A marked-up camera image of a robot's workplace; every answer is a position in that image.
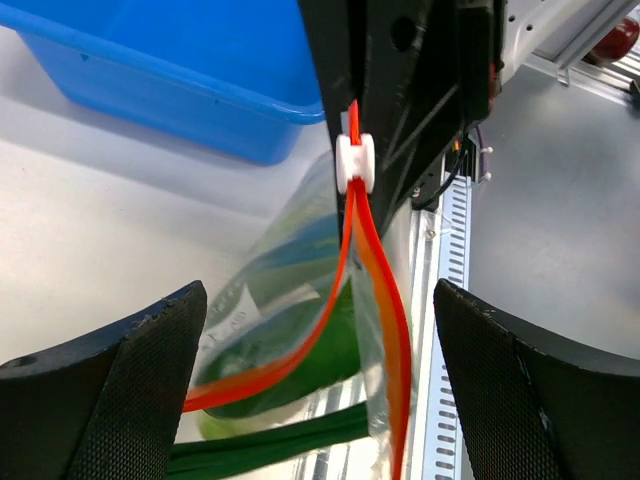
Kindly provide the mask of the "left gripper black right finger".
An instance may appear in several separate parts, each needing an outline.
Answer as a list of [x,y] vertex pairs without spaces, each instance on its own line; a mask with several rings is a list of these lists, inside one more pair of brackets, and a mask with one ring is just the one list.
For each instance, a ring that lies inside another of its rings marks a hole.
[[639,362],[573,341],[465,289],[449,366],[477,479],[636,479]]

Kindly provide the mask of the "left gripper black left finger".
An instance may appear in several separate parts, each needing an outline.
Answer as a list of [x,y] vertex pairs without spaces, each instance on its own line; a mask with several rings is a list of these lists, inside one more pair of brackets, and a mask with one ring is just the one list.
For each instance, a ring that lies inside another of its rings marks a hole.
[[2,364],[2,478],[164,478],[206,309],[196,280]]

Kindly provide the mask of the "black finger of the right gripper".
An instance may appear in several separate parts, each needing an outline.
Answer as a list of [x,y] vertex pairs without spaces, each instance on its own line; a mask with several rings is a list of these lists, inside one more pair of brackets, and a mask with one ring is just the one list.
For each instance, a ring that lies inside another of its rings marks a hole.
[[360,121],[372,135],[379,233],[430,165],[488,117],[501,91],[502,1],[370,1]]
[[301,0],[298,7],[321,92],[332,148],[343,132],[342,114],[364,85],[365,3]]

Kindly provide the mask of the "green scallion stalks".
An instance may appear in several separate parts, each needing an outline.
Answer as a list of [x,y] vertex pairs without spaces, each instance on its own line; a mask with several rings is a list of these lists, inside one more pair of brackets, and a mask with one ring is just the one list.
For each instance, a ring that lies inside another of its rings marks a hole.
[[224,479],[313,450],[367,438],[366,404],[237,437],[176,444],[167,479]]

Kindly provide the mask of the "clear zip bag orange zipper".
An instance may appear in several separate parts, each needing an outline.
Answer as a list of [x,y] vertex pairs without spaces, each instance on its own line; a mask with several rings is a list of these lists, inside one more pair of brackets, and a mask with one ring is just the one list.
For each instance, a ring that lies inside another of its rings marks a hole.
[[[352,104],[327,160],[299,187],[267,233],[259,253],[210,304],[185,412],[255,395],[296,367],[321,335],[346,282],[353,305],[369,437],[389,477],[403,474],[412,400],[412,348],[404,300],[371,210],[375,143]],[[204,356],[289,306],[307,291],[326,288],[324,310],[302,344],[267,365],[198,386]]]

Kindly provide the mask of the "dark green cucumber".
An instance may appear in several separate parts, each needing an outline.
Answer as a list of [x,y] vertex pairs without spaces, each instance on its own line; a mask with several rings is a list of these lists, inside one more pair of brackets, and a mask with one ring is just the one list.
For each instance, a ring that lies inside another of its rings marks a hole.
[[[267,365],[302,344],[301,337],[324,310],[328,290],[307,291],[226,346],[204,356],[198,386]],[[197,425],[207,440],[225,439],[280,426],[301,414],[308,397],[348,380],[361,369],[350,282],[334,302],[326,326],[294,369],[271,387],[242,400],[200,413]]]

